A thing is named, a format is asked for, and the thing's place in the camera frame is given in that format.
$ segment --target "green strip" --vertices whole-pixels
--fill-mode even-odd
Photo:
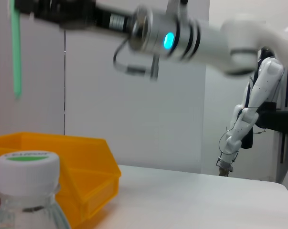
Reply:
[[[7,160],[10,161],[39,161],[48,158],[47,156],[18,156],[9,157]]]
[[[20,13],[14,8],[14,0],[10,0],[13,90],[16,98],[21,96],[21,35]]]

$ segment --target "orange plastic bin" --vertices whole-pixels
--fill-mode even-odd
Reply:
[[[0,155],[18,150],[59,155],[61,190],[56,200],[72,228],[90,219],[118,193],[121,172],[105,140],[26,132],[0,137]]]

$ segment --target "white table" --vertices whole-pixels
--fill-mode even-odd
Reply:
[[[119,195],[84,229],[288,229],[282,185],[120,166]]]

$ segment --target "bottle cap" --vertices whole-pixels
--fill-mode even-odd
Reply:
[[[54,192],[60,161],[47,151],[18,151],[0,156],[0,193],[27,197]]]

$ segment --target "white wall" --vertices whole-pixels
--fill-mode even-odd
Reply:
[[[210,24],[218,25],[237,13],[250,13],[279,30],[288,26],[288,0],[211,0]],[[217,175],[218,141],[228,126],[235,105],[242,101],[246,78],[228,78],[207,67],[203,123],[202,173]],[[273,131],[254,135],[252,149],[240,150],[232,177],[269,180]]]
[[[64,133],[64,34],[21,19],[23,93],[15,100],[11,27],[0,0],[0,135],[17,131]]]
[[[134,10],[138,0],[102,0]],[[167,0],[145,5],[166,9]],[[191,0],[189,12],[208,19],[209,1]],[[200,172],[205,65],[160,62],[159,80],[113,69],[122,39],[94,33],[66,36],[66,134],[104,138],[119,164]],[[149,66],[127,51],[120,61]]]

